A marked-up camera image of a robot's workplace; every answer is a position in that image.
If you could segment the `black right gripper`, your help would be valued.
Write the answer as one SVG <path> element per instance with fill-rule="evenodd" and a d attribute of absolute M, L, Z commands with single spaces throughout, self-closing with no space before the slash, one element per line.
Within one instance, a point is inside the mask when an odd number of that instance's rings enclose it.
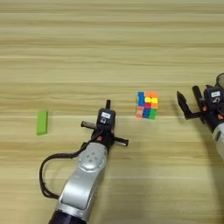
<path fill-rule="evenodd" d="M 213 86 L 206 85 L 206 88 L 213 88 Z M 222 115 L 216 108 L 203 106 L 201 111 L 193 113 L 186 103 L 186 98 L 179 91 L 177 92 L 177 98 L 178 105 L 183 111 L 186 119 L 199 118 L 211 131 L 214 131 L 218 125 L 224 123 L 224 115 Z"/>

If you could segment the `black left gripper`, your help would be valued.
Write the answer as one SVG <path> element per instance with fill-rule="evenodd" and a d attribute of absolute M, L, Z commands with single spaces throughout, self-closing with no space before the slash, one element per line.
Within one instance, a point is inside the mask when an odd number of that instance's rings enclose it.
<path fill-rule="evenodd" d="M 81 127 L 87 127 L 88 129 L 93 130 L 91 138 L 94 143 L 102 144 L 109 150 L 114 143 L 122 143 L 124 146 L 129 145 L 129 140 L 116 137 L 114 133 L 115 125 L 103 125 L 103 124 L 93 124 L 91 122 L 82 121 L 80 124 Z"/>

